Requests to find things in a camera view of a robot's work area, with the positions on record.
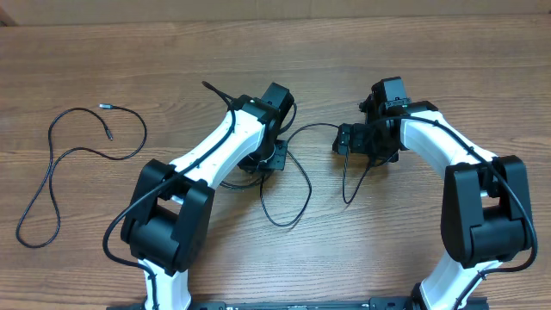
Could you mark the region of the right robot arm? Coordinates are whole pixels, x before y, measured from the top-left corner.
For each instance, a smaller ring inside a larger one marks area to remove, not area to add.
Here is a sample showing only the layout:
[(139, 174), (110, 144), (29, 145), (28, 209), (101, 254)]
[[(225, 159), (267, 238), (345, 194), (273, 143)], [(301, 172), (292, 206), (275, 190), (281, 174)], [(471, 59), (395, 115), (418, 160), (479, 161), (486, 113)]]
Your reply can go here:
[(405, 309), (482, 309), (469, 296), (487, 276), (528, 269), (538, 253), (523, 161), (498, 156), (454, 129), (428, 101), (414, 102), (401, 77), (374, 84), (359, 109), (362, 123), (342, 124), (332, 150), (368, 157), (374, 168), (412, 151), (443, 179), (436, 268), (400, 302)]

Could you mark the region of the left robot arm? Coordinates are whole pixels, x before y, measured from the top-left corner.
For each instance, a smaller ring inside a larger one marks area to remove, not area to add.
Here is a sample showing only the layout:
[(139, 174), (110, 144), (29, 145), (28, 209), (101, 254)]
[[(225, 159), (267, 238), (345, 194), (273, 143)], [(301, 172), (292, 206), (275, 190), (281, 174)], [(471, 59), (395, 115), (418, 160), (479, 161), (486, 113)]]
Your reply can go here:
[(296, 106), (289, 89), (272, 83), (259, 97), (231, 98), (225, 119), (192, 151), (139, 174), (121, 227), (144, 271), (146, 298), (138, 309), (187, 309), (188, 270), (207, 236), (216, 188), (239, 167), (249, 173), (281, 171), (286, 142), (282, 122)]

